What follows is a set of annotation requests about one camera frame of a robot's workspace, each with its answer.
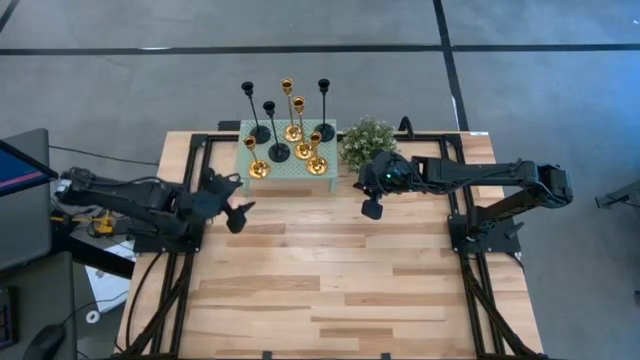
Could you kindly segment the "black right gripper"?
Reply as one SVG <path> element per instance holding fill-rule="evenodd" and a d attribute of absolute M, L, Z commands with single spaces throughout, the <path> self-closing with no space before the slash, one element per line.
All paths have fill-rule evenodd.
<path fill-rule="evenodd" d="M 375 157 L 363 165 L 354 189 L 363 192 L 361 213 L 372 219 L 382 217 L 383 206 L 379 203 L 384 195 L 402 194 L 417 189 L 415 167 L 399 153 L 378 150 Z"/>

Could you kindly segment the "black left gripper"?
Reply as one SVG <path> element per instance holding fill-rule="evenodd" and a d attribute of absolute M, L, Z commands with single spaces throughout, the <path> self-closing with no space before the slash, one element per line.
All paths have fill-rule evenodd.
<path fill-rule="evenodd" d="M 241 232 L 247 222 L 245 213 L 256 204 L 252 201 L 236 208 L 230 205 L 229 198 L 243 186 L 241 176 L 238 173 L 223 176 L 213 168 L 206 168 L 200 175 L 200 181 L 201 189 L 193 195 L 193 211 L 204 219 L 212 219 L 224 212 L 229 231 Z"/>

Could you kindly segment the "short gold candlestick holder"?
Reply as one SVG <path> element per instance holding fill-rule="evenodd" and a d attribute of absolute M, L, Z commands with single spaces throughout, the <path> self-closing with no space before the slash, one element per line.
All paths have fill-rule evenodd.
<path fill-rule="evenodd" d="M 328 161 L 318 154 L 318 146 L 322 140 L 319 132 L 310 135 L 311 156 L 307 159 L 306 168 L 312 175 L 323 175 L 328 169 Z"/>
<path fill-rule="evenodd" d="M 255 153 L 255 147 L 257 144 L 256 138 L 249 135 L 244 138 L 243 143 L 251 155 L 251 161 L 248 167 L 249 176 L 255 179 L 266 178 L 270 174 L 271 168 L 264 160 L 257 158 Z"/>

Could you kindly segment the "tall black candlestick holder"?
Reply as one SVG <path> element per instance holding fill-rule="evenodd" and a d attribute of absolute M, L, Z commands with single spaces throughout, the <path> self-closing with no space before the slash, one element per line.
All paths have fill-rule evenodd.
<path fill-rule="evenodd" d="M 330 81 L 322 78 L 318 81 L 318 86 L 322 94 L 322 122 L 315 130 L 320 133 L 322 142 L 328 142 L 335 136 L 335 128 L 326 122 L 326 94 L 329 91 Z"/>
<path fill-rule="evenodd" d="M 272 132 L 274 136 L 275 143 L 269 148 L 269 158 L 275 163 L 283 163 L 290 157 L 290 149 L 287 145 L 283 144 L 277 136 L 276 128 L 275 128 L 275 103 L 273 101 L 266 101 L 263 103 L 263 109 L 268 116 Z"/>
<path fill-rule="evenodd" d="M 257 144 L 264 144 L 270 140 L 271 132 L 266 126 L 261 125 L 258 121 L 256 109 L 253 101 L 254 84 L 250 81 L 245 81 L 241 84 L 241 89 L 249 99 L 252 114 L 255 121 L 255 126 L 250 130 L 250 135 L 256 139 Z"/>

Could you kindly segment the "tall gold candlestick holder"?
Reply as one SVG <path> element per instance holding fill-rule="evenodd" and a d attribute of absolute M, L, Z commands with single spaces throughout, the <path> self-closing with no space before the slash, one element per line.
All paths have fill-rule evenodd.
<path fill-rule="evenodd" d="M 281 80 L 280 84 L 287 98 L 287 106 L 290 117 L 290 124 L 285 129 L 285 139 L 288 142 L 298 142 L 301 138 L 301 133 L 299 126 L 294 123 L 293 117 L 292 91 L 294 82 L 291 78 L 284 78 Z"/>
<path fill-rule="evenodd" d="M 296 96 L 293 98 L 292 104 L 295 111 L 298 114 L 299 128 L 300 128 L 300 139 L 295 146 L 295 155 L 298 159 L 307 160 L 311 157 L 311 145 L 306 140 L 304 123 L 303 123 L 303 114 L 305 110 L 306 101 L 302 96 Z"/>

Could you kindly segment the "potted green plant white flowers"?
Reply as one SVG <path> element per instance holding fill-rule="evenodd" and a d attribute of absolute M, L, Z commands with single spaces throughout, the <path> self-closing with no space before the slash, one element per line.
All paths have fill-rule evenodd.
<path fill-rule="evenodd" d="M 371 161 L 378 150 L 396 151 L 397 140 L 394 128 L 384 121 L 364 116 L 347 128 L 341 140 L 340 156 L 350 172 L 358 172 L 360 167 Z"/>

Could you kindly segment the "pale green perforated metal shelf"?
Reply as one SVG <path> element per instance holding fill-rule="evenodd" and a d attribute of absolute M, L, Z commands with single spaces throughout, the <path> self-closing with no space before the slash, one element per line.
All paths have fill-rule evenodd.
<path fill-rule="evenodd" d="M 241 120 L 239 129 L 238 150 L 236 155 L 235 170 L 241 176 L 243 187 L 249 190 L 251 181 L 254 177 L 249 175 L 250 165 L 254 158 L 251 152 L 244 144 L 244 139 L 249 136 L 250 130 L 254 127 L 253 120 Z M 298 159 L 294 154 L 294 144 L 284 140 L 285 128 L 289 125 L 288 120 L 276 119 L 275 129 L 281 144 L 288 145 L 292 154 L 282 163 L 273 162 L 268 155 L 269 148 L 275 144 L 275 140 L 271 138 L 265 144 L 259 144 L 254 147 L 254 152 L 258 160 L 263 160 L 270 167 L 270 173 L 262 182 L 269 181 L 285 181 L 285 180 L 312 180 L 324 181 L 328 185 L 328 191 L 334 193 L 338 183 L 338 154 L 337 140 L 333 138 L 329 142 L 321 142 L 317 147 L 319 156 L 324 157 L 328 163 L 328 169 L 324 174 L 313 175 L 306 167 L 306 161 Z"/>

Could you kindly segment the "yellow clamp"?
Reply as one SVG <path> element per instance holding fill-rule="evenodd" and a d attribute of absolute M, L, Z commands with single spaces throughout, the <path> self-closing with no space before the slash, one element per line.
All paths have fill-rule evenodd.
<path fill-rule="evenodd" d="M 54 231 L 73 233 L 86 230 L 91 237 L 111 236 L 116 225 L 116 219 L 110 211 L 90 215 L 88 212 L 70 214 L 55 210 L 50 214 L 50 221 Z"/>

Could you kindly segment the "white paper sheet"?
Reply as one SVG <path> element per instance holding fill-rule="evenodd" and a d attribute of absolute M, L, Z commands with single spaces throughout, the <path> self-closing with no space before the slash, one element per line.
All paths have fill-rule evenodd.
<path fill-rule="evenodd" d="M 107 247 L 106 251 L 135 262 L 133 246 L 133 241 L 124 241 L 114 243 Z M 126 301 L 130 287 L 129 279 L 90 266 L 86 266 L 85 270 L 100 313 L 106 313 Z"/>

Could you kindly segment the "grey desk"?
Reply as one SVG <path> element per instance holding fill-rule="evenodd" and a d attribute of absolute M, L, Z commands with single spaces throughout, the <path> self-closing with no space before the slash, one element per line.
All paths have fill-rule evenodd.
<path fill-rule="evenodd" d="M 36 335 L 61 325 L 63 339 L 51 360 L 77 360 L 73 267 L 66 253 L 51 253 L 47 184 L 0 197 L 0 288 L 15 291 L 18 342 L 0 360 L 22 360 Z"/>

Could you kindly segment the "computer monitor blue screen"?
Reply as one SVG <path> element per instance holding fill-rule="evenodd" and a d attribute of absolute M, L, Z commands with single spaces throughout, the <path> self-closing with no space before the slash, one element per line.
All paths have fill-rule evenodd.
<path fill-rule="evenodd" d="M 47 184 L 58 173 L 4 140 L 0 140 L 0 197 Z"/>

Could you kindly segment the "black computer mouse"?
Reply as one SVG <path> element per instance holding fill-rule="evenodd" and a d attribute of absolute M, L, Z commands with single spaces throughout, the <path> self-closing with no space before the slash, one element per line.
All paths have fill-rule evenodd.
<path fill-rule="evenodd" d="M 44 326 L 27 346 L 22 360 L 53 360 L 64 338 L 62 324 Z"/>

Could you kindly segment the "black stand leg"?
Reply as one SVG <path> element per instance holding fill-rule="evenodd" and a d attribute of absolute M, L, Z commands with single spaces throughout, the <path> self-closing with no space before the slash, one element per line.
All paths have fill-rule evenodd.
<path fill-rule="evenodd" d="M 613 192 L 595 198 L 598 208 L 610 208 L 614 204 L 624 204 L 640 208 L 640 180 L 634 181 Z"/>

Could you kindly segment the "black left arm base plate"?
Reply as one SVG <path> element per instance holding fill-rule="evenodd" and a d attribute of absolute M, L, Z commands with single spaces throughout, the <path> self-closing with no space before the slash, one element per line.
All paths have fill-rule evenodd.
<path fill-rule="evenodd" d="M 203 233 L 202 227 L 190 229 L 182 235 L 158 231 L 130 231 L 130 235 L 135 239 L 134 251 L 136 253 L 195 253 L 201 248 Z"/>

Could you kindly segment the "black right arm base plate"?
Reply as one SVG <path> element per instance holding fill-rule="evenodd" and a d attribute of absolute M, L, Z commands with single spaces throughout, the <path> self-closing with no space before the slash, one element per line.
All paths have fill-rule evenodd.
<path fill-rule="evenodd" d="M 465 215 L 448 218 L 451 247 L 456 253 L 518 253 L 521 251 L 518 231 L 524 225 L 512 219 L 501 221 L 488 229 L 472 232 Z"/>

